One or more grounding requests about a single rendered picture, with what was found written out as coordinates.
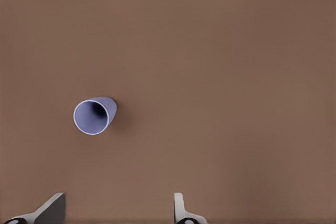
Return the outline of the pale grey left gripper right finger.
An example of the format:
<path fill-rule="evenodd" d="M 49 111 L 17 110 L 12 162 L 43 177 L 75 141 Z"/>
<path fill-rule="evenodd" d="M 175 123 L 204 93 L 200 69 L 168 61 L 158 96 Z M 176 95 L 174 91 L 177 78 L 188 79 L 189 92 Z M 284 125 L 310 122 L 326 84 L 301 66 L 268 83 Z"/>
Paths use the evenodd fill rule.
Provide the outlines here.
<path fill-rule="evenodd" d="M 200 215 L 192 214 L 185 209 L 182 193 L 174 193 L 174 224 L 208 224 Z"/>

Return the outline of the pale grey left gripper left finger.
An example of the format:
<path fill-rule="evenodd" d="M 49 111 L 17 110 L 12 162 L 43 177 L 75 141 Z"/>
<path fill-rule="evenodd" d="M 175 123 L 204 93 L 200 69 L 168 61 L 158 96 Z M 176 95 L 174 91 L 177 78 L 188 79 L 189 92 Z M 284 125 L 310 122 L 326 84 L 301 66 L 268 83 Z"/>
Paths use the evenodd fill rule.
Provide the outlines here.
<path fill-rule="evenodd" d="M 34 212 L 12 217 L 3 224 L 63 224 L 66 218 L 66 194 L 56 193 Z"/>

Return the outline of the purple cup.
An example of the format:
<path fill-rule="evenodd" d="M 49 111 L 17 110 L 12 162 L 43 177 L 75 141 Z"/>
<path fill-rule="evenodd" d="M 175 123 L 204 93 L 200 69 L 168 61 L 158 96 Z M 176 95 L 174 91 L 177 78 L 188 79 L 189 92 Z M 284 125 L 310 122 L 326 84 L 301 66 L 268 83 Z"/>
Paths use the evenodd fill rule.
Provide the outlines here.
<path fill-rule="evenodd" d="M 80 102 L 74 109 L 76 127 L 88 135 L 97 135 L 106 130 L 117 113 L 113 98 L 95 97 Z"/>

